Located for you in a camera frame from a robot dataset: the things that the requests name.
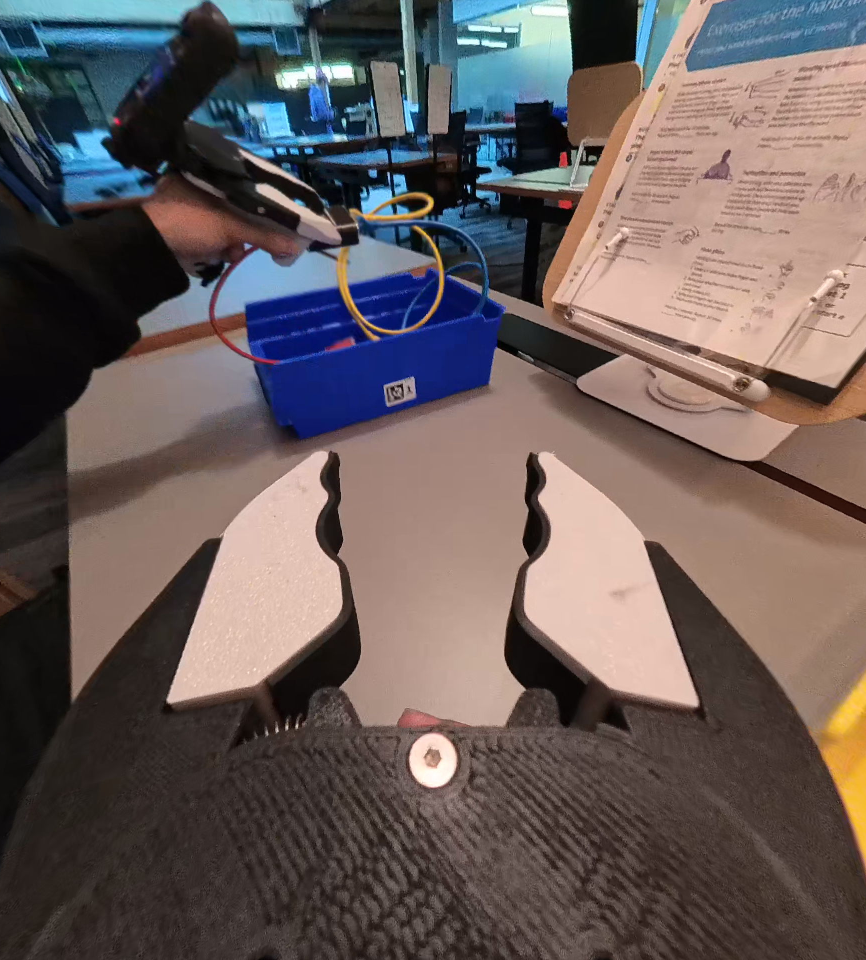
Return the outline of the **blue plastic bin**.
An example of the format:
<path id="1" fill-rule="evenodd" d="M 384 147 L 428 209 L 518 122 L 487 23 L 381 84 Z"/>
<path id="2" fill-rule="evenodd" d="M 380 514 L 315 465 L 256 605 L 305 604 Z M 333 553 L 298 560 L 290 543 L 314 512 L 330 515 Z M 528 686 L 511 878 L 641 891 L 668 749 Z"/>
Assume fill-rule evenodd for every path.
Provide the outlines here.
<path id="1" fill-rule="evenodd" d="M 248 303 L 249 352 L 269 361 L 255 370 L 276 423 L 309 438 L 487 386 L 505 306 L 447 277 L 435 314 L 405 331 L 438 282 L 430 269 L 354 283 L 355 305 L 385 330 L 377 341 L 335 288 Z"/>

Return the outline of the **person's left forearm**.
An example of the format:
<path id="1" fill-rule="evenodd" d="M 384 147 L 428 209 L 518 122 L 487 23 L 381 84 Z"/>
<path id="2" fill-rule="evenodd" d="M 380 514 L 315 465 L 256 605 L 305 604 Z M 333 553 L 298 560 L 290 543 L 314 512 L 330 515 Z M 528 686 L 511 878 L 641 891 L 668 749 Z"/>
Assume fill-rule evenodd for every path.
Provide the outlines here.
<path id="1" fill-rule="evenodd" d="M 189 279 L 150 218 L 127 207 L 39 225 L 0 255 L 0 464 L 70 409 L 139 340 L 139 319 Z"/>

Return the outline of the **rounded wooden board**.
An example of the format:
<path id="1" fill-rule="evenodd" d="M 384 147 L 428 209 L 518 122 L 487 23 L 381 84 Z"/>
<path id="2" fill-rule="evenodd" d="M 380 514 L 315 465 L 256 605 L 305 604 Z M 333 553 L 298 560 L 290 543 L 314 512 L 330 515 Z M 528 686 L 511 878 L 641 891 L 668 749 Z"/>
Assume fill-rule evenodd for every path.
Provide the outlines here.
<path id="1" fill-rule="evenodd" d="M 635 61 L 576 69 L 567 83 L 567 136 L 570 145 L 604 146 L 617 120 L 642 91 L 642 69 Z"/>

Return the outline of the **grey desk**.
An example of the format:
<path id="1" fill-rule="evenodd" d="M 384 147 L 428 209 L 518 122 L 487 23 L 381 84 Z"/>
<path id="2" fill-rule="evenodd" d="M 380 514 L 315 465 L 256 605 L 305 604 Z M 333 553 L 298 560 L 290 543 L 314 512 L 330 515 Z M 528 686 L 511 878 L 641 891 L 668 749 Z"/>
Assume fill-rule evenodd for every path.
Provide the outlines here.
<path id="1" fill-rule="evenodd" d="M 341 458 L 361 718 L 506 719 L 525 465 L 556 454 L 662 544 L 820 728 L 866 668 L 866 423 L 720 459 L 495 354 L 490 385 L 295 440 L 247 363 L 200 340 L 100 370 L 67 416 L 72 690 L 202 542 L 308 453 Z"/>

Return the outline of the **person's left hand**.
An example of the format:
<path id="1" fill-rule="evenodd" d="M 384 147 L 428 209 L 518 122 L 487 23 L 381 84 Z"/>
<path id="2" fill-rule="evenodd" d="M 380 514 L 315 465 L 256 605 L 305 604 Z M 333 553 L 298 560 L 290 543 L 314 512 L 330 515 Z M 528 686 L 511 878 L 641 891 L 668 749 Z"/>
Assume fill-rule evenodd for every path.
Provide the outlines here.
<path id="1" fill-rule="evenodd" d="M 304 251 L 294 238 L 229 203 L 206 194 L 181 178 L 159 181 L 140 209 L 188 276 L 209 268 L 221 271 L 241 263 L 250 252 L 263 252 L 289 266 Z"/>

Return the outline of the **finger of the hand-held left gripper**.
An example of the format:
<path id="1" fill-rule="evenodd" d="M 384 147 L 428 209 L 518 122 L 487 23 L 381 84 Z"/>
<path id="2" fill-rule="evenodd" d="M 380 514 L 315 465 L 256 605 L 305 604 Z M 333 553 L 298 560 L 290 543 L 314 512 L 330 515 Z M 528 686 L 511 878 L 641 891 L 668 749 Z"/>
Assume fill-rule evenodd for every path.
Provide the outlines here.
<path id="1" fill-rule="evenodd" d="M 275 190 L 291 204 L 303 207 L 317 215 L 324 215 L 326 205 L 314 188 L 301 178 L 272 162 L 269 158 L 240 148 L 240 161 L 247 172 L 247 178 L 258 187 Z"/>
<path id="2" fill-rule="evenodd" d="M 216 200 L 223 212 L 232 213 L 263 239 L 277 235 L 293 241 L 301 250 L 322 250 L 326 249 L 326 241 L 336 238 L 325 214 L 295 206 L 275 190 L 258 187 L 247 177 L 227 177 L 209 183 L 190 173 L 179 173 L 176 179 L 204 198 Z"/>

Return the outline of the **black office chair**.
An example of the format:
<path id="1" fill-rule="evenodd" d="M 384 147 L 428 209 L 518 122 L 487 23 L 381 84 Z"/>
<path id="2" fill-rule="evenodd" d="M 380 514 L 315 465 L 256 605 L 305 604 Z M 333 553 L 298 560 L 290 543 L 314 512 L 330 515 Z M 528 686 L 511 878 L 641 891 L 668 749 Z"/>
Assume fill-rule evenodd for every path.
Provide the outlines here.
<path id="1" fill-rule="evenodd" d="M 466 210 L 476 206 L 491 212 L 491 203 L 478 193 L 479 182 L 491 173 L 490 167 L 478 158 L 479 136 L 466 130 L 467 111 L 451 112 L 447 133 L 434 142 L 437 162 L 432 180 L 433 214 L 436 218 L 447 210 Z"/>
<path id="2" fill-rule="evenodd" d="M 513 175 L 559 168 L 570 151 L 567 129 L 551 101 L 518 102 L 514 106 L 514 144 L 498 166 Z"/>

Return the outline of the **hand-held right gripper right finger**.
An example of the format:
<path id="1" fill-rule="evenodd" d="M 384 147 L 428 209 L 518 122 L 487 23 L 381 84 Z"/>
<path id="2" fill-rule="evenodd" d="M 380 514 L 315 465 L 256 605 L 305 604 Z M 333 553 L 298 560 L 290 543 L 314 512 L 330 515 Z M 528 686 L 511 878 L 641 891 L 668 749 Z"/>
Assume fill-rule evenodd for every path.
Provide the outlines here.
<path id="1" fill-rule="evenodd" d="M 524 559 L 504 659 L 562 728 L 629 730 L 631 710 L 700 720 L 701 696 L 646 541 L 555 454 L 527 457 Z"/>

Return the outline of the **light table with black legs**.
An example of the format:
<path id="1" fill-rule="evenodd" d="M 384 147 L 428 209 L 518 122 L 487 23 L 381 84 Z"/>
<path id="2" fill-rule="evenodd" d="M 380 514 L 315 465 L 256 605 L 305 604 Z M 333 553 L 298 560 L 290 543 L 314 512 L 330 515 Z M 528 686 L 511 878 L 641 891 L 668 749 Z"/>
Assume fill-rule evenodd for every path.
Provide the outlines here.
<path id="1" fill-rule="evenodd" d="M 499 210 L 526 224 L 520 298 L 536 303 L 537 272 L 544 226 L 566 227 L 571 222 L 595 165 L 582 164 L 574 174 L 569 166 L 515 174 L 481 182 L 499 199 Z"/>

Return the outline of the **white standing board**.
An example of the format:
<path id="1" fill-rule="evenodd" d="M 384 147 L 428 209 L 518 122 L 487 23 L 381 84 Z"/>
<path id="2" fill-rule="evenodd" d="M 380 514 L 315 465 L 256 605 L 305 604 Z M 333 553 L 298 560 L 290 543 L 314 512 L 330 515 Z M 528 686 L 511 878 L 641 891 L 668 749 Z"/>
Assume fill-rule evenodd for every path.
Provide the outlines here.
<path id="1" fill-rule="evenodd" d="M 449 132 L 452 108 L 453 69 L 444 64 L 426 66 L 426 132 L 429 138 Z"/>
<path id="2" fill-rule="evenodd" d="M 397 64 L 371 60 L 368 63 L 367 75 L 379 138 L 395 140 L 404 137 L 407 133 L 406 117 Z"/>

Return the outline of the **dark wooden table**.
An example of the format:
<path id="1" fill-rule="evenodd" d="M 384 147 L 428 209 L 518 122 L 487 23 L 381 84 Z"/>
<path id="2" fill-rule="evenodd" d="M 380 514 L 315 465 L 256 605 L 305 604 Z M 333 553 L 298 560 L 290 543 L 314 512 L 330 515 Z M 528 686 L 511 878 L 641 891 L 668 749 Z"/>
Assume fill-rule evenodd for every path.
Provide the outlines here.
<path id="1" fill-rule="evenodd" d="M 307 166 L 312 183 L 337 185 L 343 206 L 360 210 L 365 189 L 387 186 L 392 193 L 397 177 L 431 182 L 436 162 L 435 151 L 386 148 L 320 155 Z"/>

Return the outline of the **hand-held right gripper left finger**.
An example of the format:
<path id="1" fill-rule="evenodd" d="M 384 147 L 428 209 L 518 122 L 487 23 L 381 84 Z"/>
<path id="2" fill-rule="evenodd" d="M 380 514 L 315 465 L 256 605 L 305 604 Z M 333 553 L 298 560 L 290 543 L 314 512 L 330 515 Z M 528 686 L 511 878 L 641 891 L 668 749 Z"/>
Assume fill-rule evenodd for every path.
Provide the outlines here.
<path id="1" fill-rule="evenodd" d="M 341 461 L 316 451 L 253 498 L 220 540 L 165 705 L 253 704 L 308 719 L 355 671 L 362 642 L 341 556 Z"/>

